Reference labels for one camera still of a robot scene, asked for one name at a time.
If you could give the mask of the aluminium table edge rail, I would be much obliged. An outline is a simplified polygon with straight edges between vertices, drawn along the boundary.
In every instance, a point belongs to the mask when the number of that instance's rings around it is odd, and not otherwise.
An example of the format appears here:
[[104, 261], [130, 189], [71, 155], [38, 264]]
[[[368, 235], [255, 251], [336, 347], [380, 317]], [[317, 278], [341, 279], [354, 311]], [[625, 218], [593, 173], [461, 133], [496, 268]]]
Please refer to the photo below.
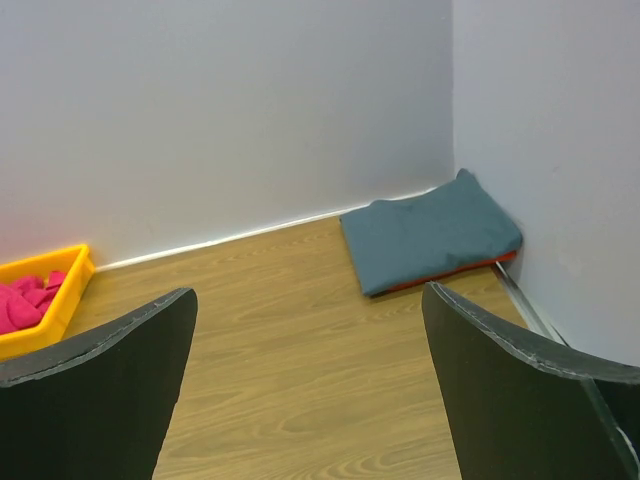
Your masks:
[[568, 346], [567, 341], [562, 337], [551, 321], [544, 316], [541, 316], [534, 308], [533, 304], [528, 300], [517, 283], [508, 274], [504, 265], [501, 262], [496, 262], [493, 266], [493, 270], [527, 327], [531, 331], [543, 337], [553, 340], [561, 345]]

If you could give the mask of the folded teal t shirt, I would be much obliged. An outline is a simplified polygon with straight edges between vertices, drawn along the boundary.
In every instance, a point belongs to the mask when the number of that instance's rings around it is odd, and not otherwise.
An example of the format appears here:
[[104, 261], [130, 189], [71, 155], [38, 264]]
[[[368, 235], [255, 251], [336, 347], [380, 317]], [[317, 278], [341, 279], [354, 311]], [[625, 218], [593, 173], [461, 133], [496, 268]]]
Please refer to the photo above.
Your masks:
[[520, 249], [523, 236], [466, 169], [428, 193], [376, 200], [340, 216], [362, 293], [393, 286]]

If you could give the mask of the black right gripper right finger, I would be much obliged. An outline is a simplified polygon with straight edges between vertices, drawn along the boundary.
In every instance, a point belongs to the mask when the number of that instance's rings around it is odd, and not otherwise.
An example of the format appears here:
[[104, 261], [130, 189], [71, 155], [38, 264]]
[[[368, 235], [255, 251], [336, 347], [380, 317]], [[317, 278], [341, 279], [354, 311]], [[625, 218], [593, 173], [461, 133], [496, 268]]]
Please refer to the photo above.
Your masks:
[[464, 479], [636, 479], [639, 369], [549, 340], [436, 282], [422, 311]]

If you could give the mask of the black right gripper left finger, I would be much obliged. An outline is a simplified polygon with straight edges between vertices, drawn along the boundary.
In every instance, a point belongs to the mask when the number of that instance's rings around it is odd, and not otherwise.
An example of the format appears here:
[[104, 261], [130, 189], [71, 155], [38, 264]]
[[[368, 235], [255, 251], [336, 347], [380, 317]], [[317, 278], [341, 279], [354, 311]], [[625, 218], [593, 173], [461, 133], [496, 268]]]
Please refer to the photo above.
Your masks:
[[150, 479], [188, 361], [196, 292], [1, 364], [4, 479]]

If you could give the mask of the yellow plastic tray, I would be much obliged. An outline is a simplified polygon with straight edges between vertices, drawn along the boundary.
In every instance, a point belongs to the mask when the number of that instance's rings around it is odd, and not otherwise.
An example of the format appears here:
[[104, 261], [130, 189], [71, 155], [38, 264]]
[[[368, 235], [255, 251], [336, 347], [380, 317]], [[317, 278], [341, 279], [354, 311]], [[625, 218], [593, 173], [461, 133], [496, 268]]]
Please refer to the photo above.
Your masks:
[[1, 358], [21, 356], [60, 341], [81, 297], [95, 272], [90, 249], [80, 244], [34, 257], [6, 263], [1, 266], [1, 284], [9, 284], [26, 275], [46, 278], [52, 271], [67, 273], [49, 314], [42, 323], [27, 330], [1, 334]]

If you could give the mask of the folded orange t shirt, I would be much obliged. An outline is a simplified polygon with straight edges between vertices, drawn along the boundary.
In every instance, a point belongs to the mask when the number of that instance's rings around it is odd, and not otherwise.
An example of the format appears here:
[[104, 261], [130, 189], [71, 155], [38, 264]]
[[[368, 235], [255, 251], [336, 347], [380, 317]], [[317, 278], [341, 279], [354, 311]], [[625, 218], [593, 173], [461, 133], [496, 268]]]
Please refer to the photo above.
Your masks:
[[500, 262], [505, 262], [505, 261], [511, 261], [514, 260], [517, 256], [517, 251], [511, 251], [508, 252], [504, 255], [498, 256], [496, 258], [492, 258], [492, 259], [488, 259], [488, 260], [483, 260], [480, 262], [476, 262], [473, 264], [467, 264], [464, 265], [462, 267], [458, 267], [454, 270], [448, 271], [448, 272], [441, 272], [438, 274], [432, 274], [432, 275], [428, 275], [426, 277], [422, 277], [422, 278], [418, 278], [416, 280], [410, 281], [410, 282], [406, 282], [406, 283], [402, 283], [396, 286], [391, 287], [390, 289], [381, 292], [381, 295], [385, 295], [385, 294], [389, 294], [389, 293], [394, 293], [394, 292], [398, 292], [398, 291], [402, 291], [402, 290], [406, 290], [421, 284], [424, 284], [426, 282], [429, 281], [435, 281], [435, 280], [440, 280], [442, 278], [447, 278], [447, 277], [451, 277], [453, 275], [457, 275], [463, 272], [467, 272], [467, 271], [471, 271], [471, 270], [475, 270], [475, 269], [479, 269], [479, 268], [485, 268], [485, 267], [489, 267], [491, 265], [494, 265], [496, 263], [500, 263]]

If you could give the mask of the pink t shirt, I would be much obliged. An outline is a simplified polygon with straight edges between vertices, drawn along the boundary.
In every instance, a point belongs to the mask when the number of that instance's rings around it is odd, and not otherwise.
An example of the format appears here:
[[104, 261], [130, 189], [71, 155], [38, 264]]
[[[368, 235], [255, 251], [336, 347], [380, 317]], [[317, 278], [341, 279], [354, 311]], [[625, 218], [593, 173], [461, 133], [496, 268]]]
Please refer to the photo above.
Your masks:
[[39, 326], [52, 308], [67, 273], [52, 271], [46, 278], [26, 275], [1, 284], [1, 334]]

